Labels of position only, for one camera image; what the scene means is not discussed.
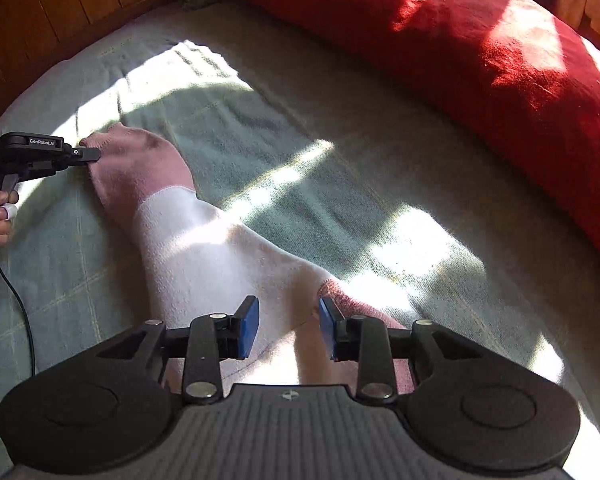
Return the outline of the red duvet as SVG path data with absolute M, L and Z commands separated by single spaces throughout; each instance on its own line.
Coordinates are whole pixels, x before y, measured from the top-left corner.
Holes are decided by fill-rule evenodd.
M 600 252 L 600 50 L 532 0 L 242 0 L 475 133 Z

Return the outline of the pink and white knit sweater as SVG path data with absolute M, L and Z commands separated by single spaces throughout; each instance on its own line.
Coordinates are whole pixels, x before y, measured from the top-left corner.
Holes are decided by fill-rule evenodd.
M 329 297 L 347 316 L 389 315 L 346 294 L 325 269 L 285 252 L 198 197 L 192 172 L 174 146 L 143 129 L 117 124 L 82 140 L 102 153 L 91 181 L 108 216 L 137 244 L 151 315 L 170 328 L 198 316 L 232 313 L 248 296 L 260 323 L 247 359 L 222 366 L 224 388 L 265 385 L 355 385 L 353 362 L 329 359 L 318 300 Z

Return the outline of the green plaid bed blanket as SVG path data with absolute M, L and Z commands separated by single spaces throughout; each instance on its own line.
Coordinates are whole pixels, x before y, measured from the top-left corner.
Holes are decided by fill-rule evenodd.
M 304 32 L 233 3 L 151 12 L 0 115 L 76 142 L 172 142 L 199 195 L 402 323 L 431 318 L 579 401 L 567 462 L 600 479 L 600 255 L 475 136 Z

